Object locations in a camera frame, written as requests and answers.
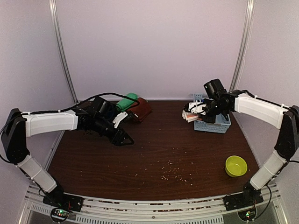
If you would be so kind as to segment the dark blue mug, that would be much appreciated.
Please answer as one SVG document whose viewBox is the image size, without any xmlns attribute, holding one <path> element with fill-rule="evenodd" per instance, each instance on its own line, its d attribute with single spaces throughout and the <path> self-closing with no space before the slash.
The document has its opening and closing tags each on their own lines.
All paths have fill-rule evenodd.
<svg viewBox="0 0 299 224">
<path fill-rule="evenodd" d="M 117 108 L 115 106 L 111 106 L 105 112 L 104 117 L 107 120 L 113 120 L 118 114 Z"/>
</svg>

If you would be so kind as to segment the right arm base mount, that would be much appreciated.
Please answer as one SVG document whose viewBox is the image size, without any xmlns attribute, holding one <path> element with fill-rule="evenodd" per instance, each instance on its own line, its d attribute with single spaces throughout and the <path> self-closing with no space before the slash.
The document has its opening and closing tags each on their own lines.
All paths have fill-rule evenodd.
<svg viewBox="0 0 299 224">
<path fill-rule="evenodd" d="M 263 202 L 263 197 L 257 196 L 245 198 L 244 192 L 238 194 L 227 194 L 223 197 L 226 211 L 236 210 L 238 217 L 245 222 L 254 221 L 257 217 L 257 205 Z"/>
</svg>

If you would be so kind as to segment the brown rolled towel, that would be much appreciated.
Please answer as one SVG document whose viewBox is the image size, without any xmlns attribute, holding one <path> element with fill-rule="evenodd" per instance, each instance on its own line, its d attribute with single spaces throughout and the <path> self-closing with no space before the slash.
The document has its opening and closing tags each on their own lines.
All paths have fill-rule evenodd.
<svg viewBox="0 0 299 224">
<path fill-rule="evenodd" d="M 132 104 L 132 107 L 128 109 L 129 112 L 133 113 L 133 120 L 135 122 L 143 122 L 145 118 L 152 112 L 152 108 L 149 102 L 143 98 L 138 98 L 136 102 Z"/>
</svg>

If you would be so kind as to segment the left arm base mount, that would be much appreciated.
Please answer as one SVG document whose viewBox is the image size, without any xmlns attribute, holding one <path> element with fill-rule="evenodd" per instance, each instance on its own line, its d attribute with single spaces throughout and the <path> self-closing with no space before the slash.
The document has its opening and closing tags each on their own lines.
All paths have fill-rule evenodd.
<svg viewBox="0 0 299 224">
<path fill-rule="evenodd" d="M 43 203 L 53 206 L 50 211 L 50 218 L 54 223 L 61 223 L 68 219 L 71 213 L 80 212 L 83 205 L 83 198 L 63 194 L 62 201 L 57 202 L 49 195 L 43 197 Z"/>
</svg>

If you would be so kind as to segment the front aluminium rail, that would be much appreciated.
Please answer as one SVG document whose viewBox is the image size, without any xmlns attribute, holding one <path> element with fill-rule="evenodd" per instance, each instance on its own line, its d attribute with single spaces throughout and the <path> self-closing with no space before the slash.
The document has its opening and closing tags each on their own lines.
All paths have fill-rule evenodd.
<svg viewBox="0 0 299 224">
<path fill-rule="evenodd" d="M 263 202 L 227 210 L 224 196 L 168 201 L 125 201 L 83 198 L 80 211 L 72 211 L 64 224 L 245 224 L 245 214 L 256 212 L 254 224 L 288 223 L 275 184 L 262 189 Z"/>
</svg>

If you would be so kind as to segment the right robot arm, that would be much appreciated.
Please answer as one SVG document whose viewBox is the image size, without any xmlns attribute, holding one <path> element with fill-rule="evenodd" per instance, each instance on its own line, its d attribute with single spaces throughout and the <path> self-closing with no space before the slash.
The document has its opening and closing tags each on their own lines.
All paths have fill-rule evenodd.
<svg viewBox="0 0 299 224">
<path fill-rule="evenodd" d="M 249 206 L 297 153 L 299 108 L 262 99 L 248 90 L 227 91 L 219 79 L 205 83 L 204 89 L 209 99 L 201 109 L 203 117 L 235 113 L 258 160 L 259 170 L 245 183 L 239 197 L 242 205 Z"/>
</svg>

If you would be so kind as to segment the yellow-green bowl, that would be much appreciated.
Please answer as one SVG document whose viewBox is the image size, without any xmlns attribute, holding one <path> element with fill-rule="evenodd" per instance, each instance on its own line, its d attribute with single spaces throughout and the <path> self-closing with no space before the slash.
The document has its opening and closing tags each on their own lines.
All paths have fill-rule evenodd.
<svg viewBox="0 0 299 224">
<path fill-rule="evenodd" d="M 248 166 L 246 161 L 237 155 L 228 157 L 225 161 L 225 171 L 227 175 L 237 178 L 246 174 Z"/>
</svg>

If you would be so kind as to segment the aluminium frame post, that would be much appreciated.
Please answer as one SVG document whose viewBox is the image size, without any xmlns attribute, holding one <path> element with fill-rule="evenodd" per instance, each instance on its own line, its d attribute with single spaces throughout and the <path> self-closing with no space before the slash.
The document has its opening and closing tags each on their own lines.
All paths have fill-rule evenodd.
<svg viewBox="0 0 299 224">
<path fill-rule="evenodd" d="M 57 41 L 57 46 L 58 46 L 58 53 L 59 53 L 59 58 L 61 61 L 63 73 L 66 79 L 66 83 L 69 89 L 69 92 L 71 94 L 71 98 L 74 103 L 78 102 L 77 95 L 75 93 L 74 85 L 72 82 L 72 78 L 70 75 L 67 59 L 66 59 L 66 54 L 64 50 L 64 45 L 63 45 L 63 39 L 61 36 L 61 30 L 60 30 L 60 25 L 59 25 L 59 18 L 58 18 L 58 12 L 57 12 L 57 3 L 55 0 L 49 0 L 49 7 L 50 7 L 50 15 L 52 18 L 52 23 L 54 27 L 54 32 L 56 36 L 56 41 Z"/>
<path fill-rule="evenodd" d="M 241 80 L 242 70 L 245 64 L 245 54 L 249 46 L 252 24 L 254 19 L 255 0 L 248 0 L 246 6 L 245 19 L 243 24 L 240 47 L 237 55 L 237 60 L 234 68 L 232 81 L 229 87 L 229 92 L 237 89 Z"/>
</svg>

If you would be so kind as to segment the orange patterned towel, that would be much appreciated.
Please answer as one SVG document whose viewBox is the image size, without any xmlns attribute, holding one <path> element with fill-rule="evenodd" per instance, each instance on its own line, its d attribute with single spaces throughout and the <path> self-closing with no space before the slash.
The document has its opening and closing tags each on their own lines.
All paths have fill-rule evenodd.
<svg viewBox="0 0 299 224">
<path fill-rule="evenodd" d="M 182 118 L 186 120 L 188 123 L 196 121 L 196 120 L 202 120 L 202 116 L 205 115 L 205 113 L 192 113 L 192 112 L 186 112 L 185 110 L 182 111 Z"/>
</svg>

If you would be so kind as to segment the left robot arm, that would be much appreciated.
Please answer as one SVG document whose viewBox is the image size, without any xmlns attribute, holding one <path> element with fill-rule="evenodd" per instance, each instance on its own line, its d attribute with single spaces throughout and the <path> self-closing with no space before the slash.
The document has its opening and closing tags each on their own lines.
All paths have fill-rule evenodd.
<svg viewBox="0 0 299 224">
<path fill-rule="evenodd" d="M 86 100 L 61 110 L 22 112 L 14 108 L 0 131 L 5 152 L 1 159 L 20 169 L 57 207 L 66 205 L 67 196 L 58 181 L 30 153 L 27 146 L 29 138 L 83 130 L 104 136 L 117 147 L 134 144 L 130 135 L 121 128 L 121 123 L 129 116 L 128 112 L 121 112 L 116 104 L 106 101 L 103 94 L 89 100 L 91 104 L 85 108 L 82 104 Z"/>
</svg>

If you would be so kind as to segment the right aluminium frame post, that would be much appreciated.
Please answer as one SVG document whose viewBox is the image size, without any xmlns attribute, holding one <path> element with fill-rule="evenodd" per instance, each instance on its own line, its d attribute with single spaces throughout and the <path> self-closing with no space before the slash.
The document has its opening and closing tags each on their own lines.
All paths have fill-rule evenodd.
<svg viewBox="0 0 299 224">
<path fill-rule="evenodd" d="M 242 70 L 245 64 L 245 54 L 249 46 L 252 24 L 254 19 L 255 0 L 248 0 L 246 6 L 245 19 L 243 24 L 240 47 L 237 55 L 237 60 L 234 68 L 232 81 L 229 87 L 229 92 L 237 89 L 241 80 Z"/>
</svg>

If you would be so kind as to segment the left aluminium frame post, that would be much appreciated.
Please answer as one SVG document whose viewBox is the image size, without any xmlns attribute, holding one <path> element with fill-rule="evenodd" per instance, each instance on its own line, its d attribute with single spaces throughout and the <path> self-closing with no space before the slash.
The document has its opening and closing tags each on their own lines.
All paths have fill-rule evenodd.
<svg viewBox="0 0 299 224">
<path fill-rule="evenodd" d="M 54 32 L 56 36 L 56 41 L 57 41 L 57 46 L 58 46 L 58 53 L 59 53 L 59 58 L 61 61 L 63 73 L 66 79 L 66 83 L 69 89 L 69 92 L 71 94 L 71 98 L 74 103 L 78 102 L 77 95 L 75 93 L 74 85 L 72 82 L 72 78 L 70 75 L 67 59 L 66 59 L 66 54 L 64 50 L 64 45 L 63 45 L 63 39 L 61 36 L 61 30 L 60 30 L 60 25 L 59 25 L 59 18 L 58 18 L 58 12 L 57 12 L 57 3 L 55 0 L 49 0 L 49 7 L 50 7 L 50 15 L 52 18 L 52 23 L 54 27 Z"/>
</svg>

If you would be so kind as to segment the light blue plastic basket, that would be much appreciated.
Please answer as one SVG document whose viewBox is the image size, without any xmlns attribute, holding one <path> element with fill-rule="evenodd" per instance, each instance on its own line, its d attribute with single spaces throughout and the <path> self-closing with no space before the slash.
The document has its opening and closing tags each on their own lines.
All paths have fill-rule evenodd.
<svg viewBox="0 0 299 224">
<path fill-rule="evenodd" d="M 201 120 L 196 120 L 193 122 L 193 126 L 195 131 L 225 134 L 231 126 L 231 119 L 229 115 L 225 117 L 219 114 L 215 117 L 215 123 L 206 123 Z"/>
</svg>

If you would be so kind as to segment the green rolled towel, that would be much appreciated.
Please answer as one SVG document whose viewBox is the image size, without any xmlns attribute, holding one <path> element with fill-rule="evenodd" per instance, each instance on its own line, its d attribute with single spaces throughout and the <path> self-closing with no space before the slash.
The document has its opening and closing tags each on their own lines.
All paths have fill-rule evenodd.
<svg viewBox="0 0 299 224">
<path fill-rule="evenodd" d="M 134 99 L 134 100 L 138 99 L 138 95 L 135 93 L 128 93 L 126 96 L 131 99 Z M 123 98 L 122 100 L 117 102 L 116 108 L 118 111 L 123 112 L 123 111 L 127 110 L 133 103 L 134 103 L 133 100 Z"/>
</svg>

